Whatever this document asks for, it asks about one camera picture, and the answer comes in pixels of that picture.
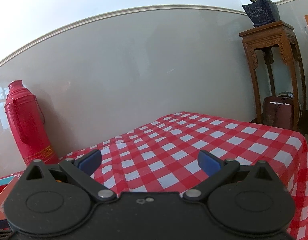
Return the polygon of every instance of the round metal bolt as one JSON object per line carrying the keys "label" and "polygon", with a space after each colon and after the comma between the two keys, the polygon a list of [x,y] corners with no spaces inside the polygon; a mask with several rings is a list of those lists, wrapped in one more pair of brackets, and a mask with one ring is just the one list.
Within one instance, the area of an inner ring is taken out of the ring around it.
{"label": "round metal bolt", "polygon": [[138,203],[138,204],[144,204],[144,203],[145,203],[145,199],[139,198],[139,199],[136,200],[136,203]]}
{"label": "round metal bolt", "polygon": [[153,199],[152,197],[147,197],[147,198],[145,198],[145,200],[146,200],[147,202],[153,202],[155,199]]}
{"label": "round metal bolt", "polygon": [[114,195],[114,192],[109,189],[102,189],[97,192],[97,195],[101,198],[109,198]]}
{"label": "round metal bolt", "polygon": [[201,195],[201,191],[198,189],[189,189],[185,192],[188,197],[199,197]]}

